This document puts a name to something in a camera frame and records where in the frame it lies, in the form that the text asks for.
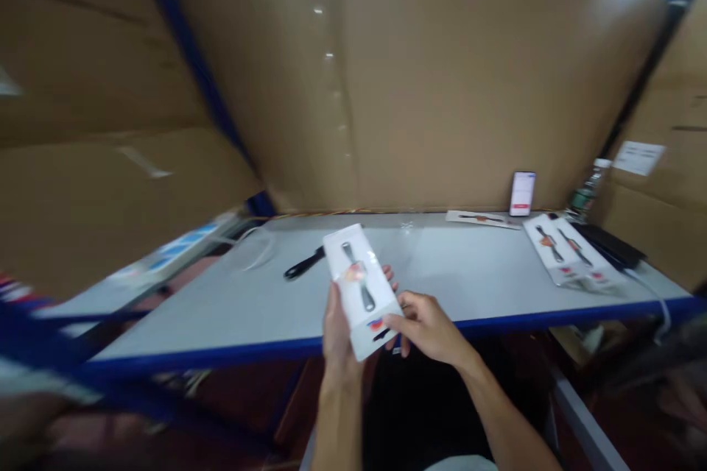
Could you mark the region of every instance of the white table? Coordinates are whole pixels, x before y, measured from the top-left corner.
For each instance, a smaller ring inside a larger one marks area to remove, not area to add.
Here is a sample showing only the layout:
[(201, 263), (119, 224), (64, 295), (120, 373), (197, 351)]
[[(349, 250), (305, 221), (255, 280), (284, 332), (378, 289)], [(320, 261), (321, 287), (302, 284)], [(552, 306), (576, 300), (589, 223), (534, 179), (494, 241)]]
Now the white table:
[[(634, 281), (618, 295), (558, 288), (523, 230), (448, 223), (442, 213), (295, 217), (271, 221), (275, 255), (246, 272), (233, 264), (248, 239), (115, 340), (88, 365), (117, 375), (234, 364), (263, 355), (312, 354), (320, 348), (329, 272), (326, 260), (300, 278), (283, 273), (309, 257), (322, 237), (364, 225), (382, 263), (395, 268), (400, 289), (435, 295), (460, 327), (484, 331), (541, 329), (587, 319), (659, 314), (655, 296)], [(652, 267), (637, 272), (673, 309), (693, 297)]]

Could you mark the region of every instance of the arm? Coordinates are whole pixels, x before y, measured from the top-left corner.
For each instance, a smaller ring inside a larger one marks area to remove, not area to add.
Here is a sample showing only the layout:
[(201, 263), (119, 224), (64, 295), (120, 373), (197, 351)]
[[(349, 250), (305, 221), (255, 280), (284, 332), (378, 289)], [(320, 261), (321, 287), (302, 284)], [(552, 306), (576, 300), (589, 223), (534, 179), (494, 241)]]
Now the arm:
[[(386, 278), (393, 278), (389, 266)], [(398, 288), (393, 284), (393, 291)], [(356, 361), (350, 331), (336, 283), (329, 285), (324, 315), (323, 352), (326, 367), (319, 393), (317, 435), (314, 440), (312, 471), (360, 471), (361, 396), (364, 364)]]
[(312, 471), (361, 470), (361, 375), (327, 367), (319, 394)]
[(511, 403), (481, 356), (444, 314), (434, 297), (404, 292), (398, 297), (407, 318), (386, 315), (384, 323), (403, 335), (402, 355), (412, 341), (436, 361), (454, 366), (479, 413), (500, 471), (561, 470), (544, 440)]

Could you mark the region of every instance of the red logo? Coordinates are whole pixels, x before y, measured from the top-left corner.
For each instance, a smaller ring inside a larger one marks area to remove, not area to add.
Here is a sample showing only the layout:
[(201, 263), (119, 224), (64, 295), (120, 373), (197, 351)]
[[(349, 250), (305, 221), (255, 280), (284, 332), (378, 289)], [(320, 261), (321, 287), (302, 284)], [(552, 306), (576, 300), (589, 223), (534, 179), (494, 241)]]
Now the red logo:
[(372, 322), (368, 322), (366, 325), (370, 327), (371, 331), (378, 331), (381, 327), (383, 327), (383, 319), (373, 320)]

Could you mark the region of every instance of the bottle cap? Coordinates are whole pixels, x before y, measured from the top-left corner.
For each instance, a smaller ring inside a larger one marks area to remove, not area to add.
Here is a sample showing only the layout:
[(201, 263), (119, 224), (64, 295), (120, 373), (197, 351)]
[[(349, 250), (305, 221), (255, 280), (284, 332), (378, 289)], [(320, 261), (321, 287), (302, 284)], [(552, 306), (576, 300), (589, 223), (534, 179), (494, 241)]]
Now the bottle cap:
[(596, 167), (600, 167), (600, 168), (604, 168), (604, 169), (610, 168), (611, 167), (611, 160), (607, 160), (606, 158), (596, 158), (594, 160), (594, 165)]

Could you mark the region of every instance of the blue table edge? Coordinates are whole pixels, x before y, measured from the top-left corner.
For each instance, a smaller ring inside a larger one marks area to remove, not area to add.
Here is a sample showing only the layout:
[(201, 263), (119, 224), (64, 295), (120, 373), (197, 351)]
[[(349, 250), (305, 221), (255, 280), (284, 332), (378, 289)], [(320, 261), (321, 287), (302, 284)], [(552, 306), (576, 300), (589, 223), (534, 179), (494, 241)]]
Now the blue table edge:
[[(673, 325), (689, 316), (707, 311), (707, 300), (698, 297), (682, 297), (665, 300)], [(548, 327), (582, 324), (597, 320), (627, 320), (649, 315), (661, 315), (660, 303), (656, 301), (635, 302), (621, 305), (604, 305), (593, 308), (549, 311), (545, 313), (498, 316), (486, 319), (455, 322), (464, 336), (472, 339), (500, 333), (530, 332)], [(134, 378), (159, 372), (187, 369), (212, 369), (235, 364), (266, 361), (276, 358), (302, 358), (318, 356), (322, 350), (321, 336), (307, 339), (242, 344), (206, 350), (189, 350), (173, 353), (158, 353), (136, 357), (96, 359), (83, 364), (80, 369), (104, 378)]]

